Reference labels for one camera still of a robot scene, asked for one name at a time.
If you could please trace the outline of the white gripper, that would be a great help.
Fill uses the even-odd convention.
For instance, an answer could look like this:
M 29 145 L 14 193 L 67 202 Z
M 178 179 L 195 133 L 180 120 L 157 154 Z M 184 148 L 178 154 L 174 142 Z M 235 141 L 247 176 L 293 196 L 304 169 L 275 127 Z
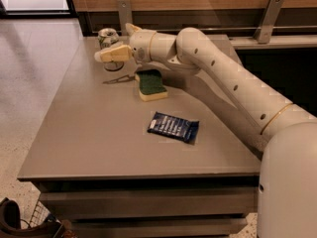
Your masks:
M 126 31 L 129 35 L 129 46 L 121 45 L 115 48 L 102 49 L 95 53 L 94 58 L 99 62 L 118 62 L 127 61 L 134 57 L 138 65 L 136 72 L 142 71 L 144 66 L 152 61 L 151 43 L 157 32 L 142 29 L 131 23 L 126 24 Z

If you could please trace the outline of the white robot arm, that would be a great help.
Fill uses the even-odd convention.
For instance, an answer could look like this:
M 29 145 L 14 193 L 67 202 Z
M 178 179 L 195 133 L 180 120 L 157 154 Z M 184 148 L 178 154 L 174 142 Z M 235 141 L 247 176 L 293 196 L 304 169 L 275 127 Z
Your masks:
M 259 238 L 316 238 L 317 121 L 221 52 L 200 30 L 177 35 L 126 25 L 127 43 L 97 52 L 100 62 L 157 61 L 177 71 L 204 70 L 268 140 L 259 184 Z

